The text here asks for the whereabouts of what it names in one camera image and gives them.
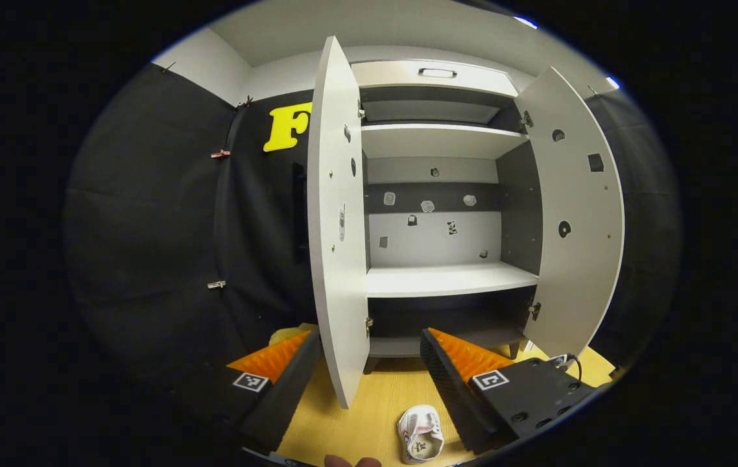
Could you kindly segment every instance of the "white cabinet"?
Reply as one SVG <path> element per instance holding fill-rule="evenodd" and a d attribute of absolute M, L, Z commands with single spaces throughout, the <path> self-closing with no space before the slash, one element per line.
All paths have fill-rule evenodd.
<path fill-rule="evenodd" d="M 412 92 L 367 106 L 385 86 Z M 428 109 L 429 88 L 461 106 L 443 107 L 441 122 L 401 122 L 413 95 Z M 471 124 L 471 102 L 495 110 Z M 621 189 L 600 127 L 553 68 L 517 94 L 475 66 L 350 65 L 332 36 L 307 172 L 316 310 L 342 407 L 367 357 L 416 357 L 428 326 L 482 346 L 526 337 L 549 354 L 578 354 L 597 330 L 620 269 Z"/>

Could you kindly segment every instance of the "cabinet leg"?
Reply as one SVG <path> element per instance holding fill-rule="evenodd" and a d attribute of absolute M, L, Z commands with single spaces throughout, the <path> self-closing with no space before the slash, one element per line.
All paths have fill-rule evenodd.
<path fill-rule="evenodd" d="M 366 359 L 366 366 L 363 367 L 363 374 L 368 375 L 372 373 L 372 370 L 375 369 L 375 365 L 377 365 L 378 361 L 380 361 L 380 358 L 377 357 L 369 357 Z"/>
<path fill-rule="evenodd" d="M 509 344 L 508 348 L 510 349 L 510 355 L 508 358 L 510 358 L 510 360 L 516 360 L 516 357 L 519 356 L 519 342 Z"/>

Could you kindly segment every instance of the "hand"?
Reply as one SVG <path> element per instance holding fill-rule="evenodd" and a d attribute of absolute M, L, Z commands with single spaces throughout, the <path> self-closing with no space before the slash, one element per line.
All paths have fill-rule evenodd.
<path fill-rule="evenodd" d="M 331 454 L 326 455 L 322 464 L 324 467 L 351 467 L 351 464 L 349 464 L 346 459 Z M 357 465 L 355 465 L 355 467 L 381 467 L 381 461 L 374 457 L 364 457 L 357 461 Z"/>

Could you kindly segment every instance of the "drawer handle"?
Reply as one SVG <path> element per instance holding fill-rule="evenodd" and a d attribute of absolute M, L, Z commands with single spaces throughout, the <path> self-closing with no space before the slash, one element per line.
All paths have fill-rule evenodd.
<path fill-rule="evenodd" d="M 431 78 L 455 78 L 455 77 L 458 76 L 458 73 L 456 71 L 454 71 L 454 70 L 443 70 L 441 68 L 421 68 L 420 70 L 418 70 L 418 74 L 419 75 L 423 75 L 423 72 L 424 71 L 427 71 L 427 70 L 431 70 L 431 71 L 444 71 L 444 72 L 452 73 L 452 76 L 450 76 L 450 77 L 430 76 Z"/>

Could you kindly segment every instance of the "ceiling light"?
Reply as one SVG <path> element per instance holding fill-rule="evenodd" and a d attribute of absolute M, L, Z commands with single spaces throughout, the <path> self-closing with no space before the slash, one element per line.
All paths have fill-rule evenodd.
<path fill-rule="evenodd" d="M 531 21 L 527 21 L 527 20 L 526 20 L 525 18 L 520 18 L 520 17 L 514 17 L 514 19 L 515 19 L 516 21 L 519 21 L 520 23 L 522 23 L 522 24 L 526 25 L 526 26 L 530 26 L 530 27 L 532 27 L 533 29 L 537 29 L 537 25 L 535 25 L 535 24 L 531 23 Z"/>

